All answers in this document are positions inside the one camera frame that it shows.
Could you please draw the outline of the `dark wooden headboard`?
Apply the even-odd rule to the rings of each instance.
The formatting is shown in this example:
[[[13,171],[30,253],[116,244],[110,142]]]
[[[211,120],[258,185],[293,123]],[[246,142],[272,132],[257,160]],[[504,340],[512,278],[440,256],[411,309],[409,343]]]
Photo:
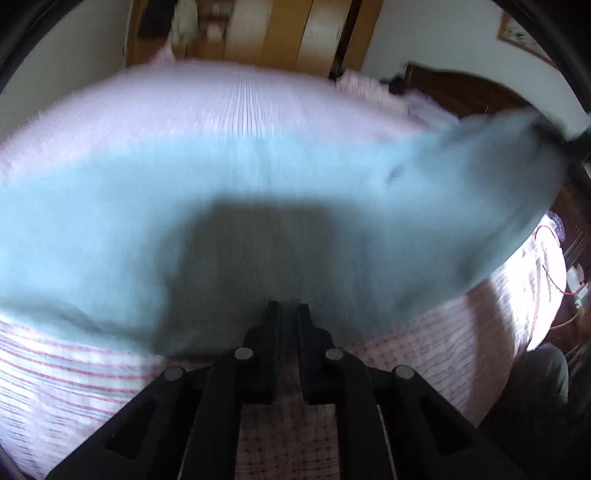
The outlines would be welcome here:
[[[513,90],[466,72],[436,70],[415,63],[404,74],[386,82],[390,92],[403,94],[417,90],[460,118],[492,115],[506,109],[528,107],[530,103]],[[566,265],[579,265],[590,273],[590,177],[585,167],[573,164],[551,210],[564,223]]]

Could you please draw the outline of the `light blue pants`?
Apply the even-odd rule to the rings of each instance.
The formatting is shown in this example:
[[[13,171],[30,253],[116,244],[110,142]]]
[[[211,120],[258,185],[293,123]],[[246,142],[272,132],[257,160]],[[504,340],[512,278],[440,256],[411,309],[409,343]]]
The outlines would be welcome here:
[[[1,187],[1,311],[159,355],[235,347],[270,300],[355,342],[500,267],[553,203],[566,144],[517,111],[377,145],[190,137]]]

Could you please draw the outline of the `wooden wardrobe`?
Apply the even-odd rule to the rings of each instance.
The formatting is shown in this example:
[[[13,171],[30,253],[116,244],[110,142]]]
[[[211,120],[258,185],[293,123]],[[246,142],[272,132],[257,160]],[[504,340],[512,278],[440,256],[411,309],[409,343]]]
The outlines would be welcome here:
[[[381,8],[379,1],[135,1],[125,64],[147,63],[169,47],[177,59],[335,79],[363,67]]]

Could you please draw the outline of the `pink ruffled pillow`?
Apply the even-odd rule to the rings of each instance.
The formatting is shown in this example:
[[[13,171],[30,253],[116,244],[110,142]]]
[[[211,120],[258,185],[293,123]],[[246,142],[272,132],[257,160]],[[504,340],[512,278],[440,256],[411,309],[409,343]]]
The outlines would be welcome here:
[[[457,125],[460,119],[428,95],[406,86],[404,78],[380,81],[346,70],[335,81],[342,93],[363,99],[390,114],[405,116],[431,129]]]

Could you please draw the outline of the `pink checked bed sheet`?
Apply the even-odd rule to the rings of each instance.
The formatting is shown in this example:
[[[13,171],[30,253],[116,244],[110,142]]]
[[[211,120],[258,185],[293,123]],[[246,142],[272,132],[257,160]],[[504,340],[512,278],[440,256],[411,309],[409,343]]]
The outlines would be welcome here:
[[[149,142],[286,135],[377,145],[453,126],[428,128],[304,75],[199,61],[143,65],[63,99],[7,139],[1,187]],[[512,321],[546,319],[558,307],[556,300],[533,300],[544,266],[566,275],[548,210],[526,241],[466,293],[388,331],[335,342],[380,369],[412,365],[471,423],[482,423],[515,357],[534,344],[530,331],[513,329]],[[312,308],[311,315],[322,327]],[[103,348],[55,337],[1,311],[2,447],[25,475],[43,479],[167,365],[200,366],[240,342],[215,355]]]

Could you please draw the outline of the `framed wall picture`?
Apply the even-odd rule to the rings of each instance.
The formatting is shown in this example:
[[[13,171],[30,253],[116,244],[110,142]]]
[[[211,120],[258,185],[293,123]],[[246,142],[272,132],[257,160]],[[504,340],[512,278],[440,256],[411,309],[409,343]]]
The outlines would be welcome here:
[[[506,11],[501,16],[497,39],[511,44],[545,63],[556,67],[555,63],[538,42]]]

